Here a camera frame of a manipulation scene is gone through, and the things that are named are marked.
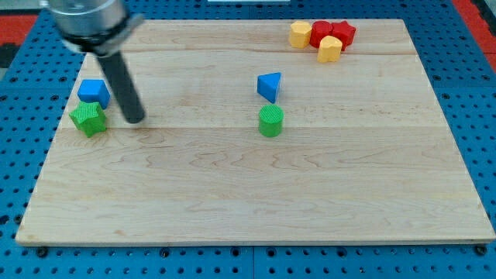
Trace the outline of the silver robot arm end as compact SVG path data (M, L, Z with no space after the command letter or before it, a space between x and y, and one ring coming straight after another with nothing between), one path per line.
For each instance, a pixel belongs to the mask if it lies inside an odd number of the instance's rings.
M119 52L144 23L144 16L131 13L122 0L40 0L40 6L53 16L66 48L96 57Z

